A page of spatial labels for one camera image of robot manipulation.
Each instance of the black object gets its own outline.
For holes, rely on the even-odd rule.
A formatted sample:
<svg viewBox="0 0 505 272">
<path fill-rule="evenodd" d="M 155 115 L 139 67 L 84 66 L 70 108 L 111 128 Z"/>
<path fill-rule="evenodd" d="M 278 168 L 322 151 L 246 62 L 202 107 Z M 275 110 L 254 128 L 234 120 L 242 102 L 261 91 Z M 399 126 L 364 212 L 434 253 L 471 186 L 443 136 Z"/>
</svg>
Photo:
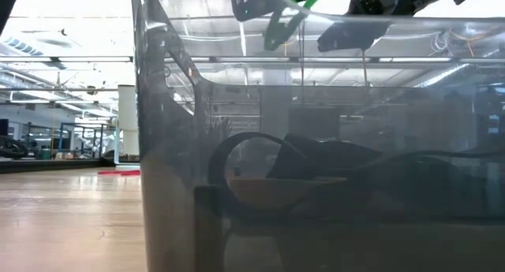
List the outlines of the black object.
<svg viewBox="0 0 505 272">
<path fill-rule="evenodd" d="M 427 5 L 439 0 L 351 0 L 348 16 L 390 15 L 413 16 Z M 465 0 L 454 0 L 456 5 Z M 320 52 L 343 49 L 367 50 L 386 33 L 388 23 L 334 23 L 317 40 Z"/>
<path fill-rule="evenodd" d="M 97 158 L 86 158 L 78 160 L 18 160 L 0 162 L 0 174 L 4 173 L 29 173 L 38 171 L 55 170 L 78 170 L 93 169 L 99 167 L 115 166 L 112 162 L 107 162 Z"/>
<path fill-rule="evenodd" d="M 0 136 L 9 135 L 9 119 L 0 119 Z"/>
<path fill-rule="evenodd" d="M 6 26 L 10 11 L 13 9 L 15 2 L 16 0 L 0 0 L 0 35 Z"/>
<path fill-rule="evenodd" d="M 28 148 L 21 142 L 0 136 L 0 156 L 5 158 L 25 158 L 28 156 Z"/>
<path fill-rule="evenodd" d="M 288 114 L 290 133 L 318 140 L 340 136 L 340 113 L 336 108 L 291 108 Z"/>
<path fill-rule="evenodd" d="M 86 86 L 86 88 L 88 88 L 88 89 L 96 89 L 96 87 L 95 87 L 95 86 Z M 87 91 L 86 93 L 87 93 L 88 95 L 96 95 L 96 94 L 97 94 L 97 92 L 96 92 L 96 91 Z"/>
<path fill-rule="evenodd" d="M 300 199 L 275 209 L 254 207 L 241 202 L 230 189 L 226 178 L 226 161 L 241 142 L 264 138 L 281 145 L 279 155 L 267 178 L 314 180 L 317 177 L 341 177 L 343 182 L 321 184 Z M 243 132 L 224 140 L 209 160 L 208 182 L 219 188 L 225 210 L 238 218 L 279 219 L 292 216 L 303 203 L 316 204 L 297 212 L 310 218 L 383 217 L 396 214 L 430 217 L 480 216 L 485 214 L 483 192 L 471 196 L 472 186 L 452 188 L 451 181 L 480 182 L 480 178 L 463 173 L 440 157 L 486 158 L 504 155 L 505 149 L 486 153 L 414 151 L 385 154 L 351 143 L 320 143 L 288 134 L 284 140 L 259 132 Z M 397 200 L 400 211 L 369 208 L 374 192 Z"/>
<path fill-rule="evenodd" d="M 231 7 L 238 21 L 252 20 L 279 9 L 279 0 L 231 0 Z"/>
</svg>

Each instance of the wall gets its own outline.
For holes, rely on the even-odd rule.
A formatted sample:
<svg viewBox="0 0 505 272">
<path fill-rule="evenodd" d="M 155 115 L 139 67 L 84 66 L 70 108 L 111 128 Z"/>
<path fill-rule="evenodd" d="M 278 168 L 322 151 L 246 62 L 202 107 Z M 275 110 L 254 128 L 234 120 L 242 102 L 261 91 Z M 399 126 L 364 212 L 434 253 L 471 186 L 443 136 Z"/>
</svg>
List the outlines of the wall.
<svg viewBox="0 0 505 272">
<path fill-rule="evenodd" d="M 35 110 L 24 106 L 0 106 L 0 118 L 9 119 L 9 123 L 27 124 L 48 128 L 59 128 L 62 122 L 75 122 L 75 115 L 68 110 L 50 109 L 45 105 L 36 105 Z"/>
</svg>

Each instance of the cable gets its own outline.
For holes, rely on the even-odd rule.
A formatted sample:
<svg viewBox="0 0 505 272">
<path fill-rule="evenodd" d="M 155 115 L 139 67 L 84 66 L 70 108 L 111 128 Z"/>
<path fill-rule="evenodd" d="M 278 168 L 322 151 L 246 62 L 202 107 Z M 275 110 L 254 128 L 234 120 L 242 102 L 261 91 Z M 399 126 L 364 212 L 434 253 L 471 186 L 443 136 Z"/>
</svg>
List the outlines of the cable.
<svg viewBox="0 0 505 272">
<path fill-rule="evenodd" d="M 305 105 L 305 20 L 301 22 L 301 28 L 298 27 L 298 49 L 300 51 L 300 68 L 301 68 L 301 105 Z"/>
<path fill-rule="evenodd" d="M 307 0 L 304 3 L 304 8 L 310 9 L 318 0 Z M 264 36 L 264 49 L 273 51 L 281 44 L 286 43 L 289 38 L 297 31 L 301 22 L 307 17 L 303 12 L 298 12 L 294 15 L 286 25 L 279 26 L 282 12 L 285 6 L 275 10 L 268 22 L 267 31 Z"/>
<path fill-rule="evenodd" d="M 447 35 L 447 33 L 444 33 L 443 36 L 445 36 L 445 39 L 443 39 L 443 46 L 440 46 L 439 45 L 439 38 L 440 38 L 440 35 L 442 33 L 439 33 L 436 35 L 435 37 L 435 46 L 436 48 L 438 48 L 439 50 L 443 51 L 447 48 L 447 46 L 449 45 L 449 36 Z"/>
<path fill-rule="evenodd" d="M 427 37 L 432 37 L 434 35 L 438 35 L 440 32 L 432 32 L 428 34 L 421 35 L 385 35 L 381 39 L 397 39 L 397 40 L 407 40 L 407 39 L 424 39 Z"/>
<path fill-rule="evenodd" d="M 477 35 L 477 36 L 474 36 L 473 38 L 467 38 L 463 35 L 459 35 L 455 32 L 452 31 L 452 28 L 449 30 L 449 32 L 456 38 L 456 39 L 460 39 L 460 40 L 465 40 L 465 41 L 474 41 L 474 40 L 479 40 L 479 39 L 484 39 L 486 38 L 492 30 L 494 30 L 496 28 L 490 28 L 489 30 L 487 30 L 486 32 L 480 34 L 480 35 Z"/>
<path fill-rule="evenodd" d="M 472 54 L 472 57 L 474 58 L 475 55 L 473 54 L 473 50 L 472 50 L 472 46 L 470 45 L 470 41 L 467 41 L 466 45 L 468 46 L 468 50 L 470 50 L 470 54 Z"/>
</svg>

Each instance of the metal frame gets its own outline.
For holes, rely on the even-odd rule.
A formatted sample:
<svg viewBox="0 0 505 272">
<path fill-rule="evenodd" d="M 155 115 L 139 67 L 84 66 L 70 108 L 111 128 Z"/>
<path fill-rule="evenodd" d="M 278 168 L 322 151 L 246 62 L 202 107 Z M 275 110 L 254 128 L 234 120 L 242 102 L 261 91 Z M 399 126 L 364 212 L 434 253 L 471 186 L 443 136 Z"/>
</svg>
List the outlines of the metal frame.
<svg viewBox="0 0 505 272">
<path fill-rule="evenodd" d="M 131 166 L 131 167 L 140 167 L 140 162 L 119 162 L 119 143 L 121 142 L 121 138 L 119 134 L 121 133 L 121 129 L 116 126 L 116 130 L 114 132 L 116 139 L 114 139 L 114 164 L 116 166 Z"/>
<path fill-rule="evenodd" d="M 77 126 L 77 127 L 81 127 L 82 128 L 82 134 L 83 134 L 83 138 L 84 138 L 84 130 L 86 129 L 93 129 L 94 131 L 94 136 L 93 136 L 93 145 L 95 144 L 95 141 L 96 141 L 96 132 L 98 131 L 98 129 L 94 129 L 94 128 L 90 128 L 90 127 L 85 127 L 83 126 L 85 123 L 69 123 L 69 122 L 62 122 L 62 124 L 60 125 L 60 137 L 59 137 L 59 141 L 58 141 L 58 153 L 61 153 L 62 152 L 62 146 L 63 146 L 63 128 L 67 125 L 67 126 Z M 109 126 L 109 125 L 106 125 L 106 124 L 99 124 L 99 123 L 96 123 L 96 125 L 100 125 L 100 150 L 99 150 L 99 153 L 98 153 L 98 156 L 99 158 L 102 158 L 102 145 L 103 145 L 103 130 L 104 130 L 104 127 L 105 126 Z M 80 146 L 80 152 L 83 153 L 84 152 L 84 142 L 81 143 L 81 146 Z"/>
</svg>

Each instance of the green cable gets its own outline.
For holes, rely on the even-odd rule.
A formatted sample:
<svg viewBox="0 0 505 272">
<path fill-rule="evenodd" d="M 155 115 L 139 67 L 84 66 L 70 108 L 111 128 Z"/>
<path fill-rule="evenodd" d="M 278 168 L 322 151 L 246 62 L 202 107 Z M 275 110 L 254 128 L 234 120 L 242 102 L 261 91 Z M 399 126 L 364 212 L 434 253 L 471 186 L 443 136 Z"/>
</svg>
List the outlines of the green cable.
<svg viewBox="0 0 505 272">
<path fill-rule="evenodd" d="M 307 0 L 303 5 L 304 8 L 310 9 L 316 4 L 318 0 Z M 276 50 L 281 44 L 285 43 L 296 31 L 298 25 L 306 18 L 306 15 L 299 12 L 295 15 L 287 25 L 280 24 L 282 12 L 286 7 L 277 9 L 271 15 L 270 22 L 268 23 L 267 31 L 264 37 L 264 49 L 269 51 Z"/>
</svg>

